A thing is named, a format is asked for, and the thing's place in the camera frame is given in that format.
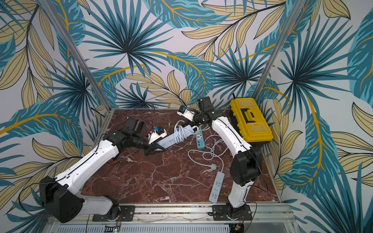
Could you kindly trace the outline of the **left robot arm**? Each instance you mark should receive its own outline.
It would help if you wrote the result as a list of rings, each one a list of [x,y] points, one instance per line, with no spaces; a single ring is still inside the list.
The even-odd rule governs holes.
[[[93,197],[80,194],[85,182],[110,160],[116,159],[125,148],[138,148],[145,156],[164,152],[157,144],[167,131],[155,127],[147,137],[140,133],[144,121],[129,117],[126,126],[105,134],[97,146],[79,162],[57,174],[54,178],[43,178],[39,183],[42,207],[61,223],[67,223],[80,215],[99,215],[108,221],[118,221],[123,211],[109,197]]]

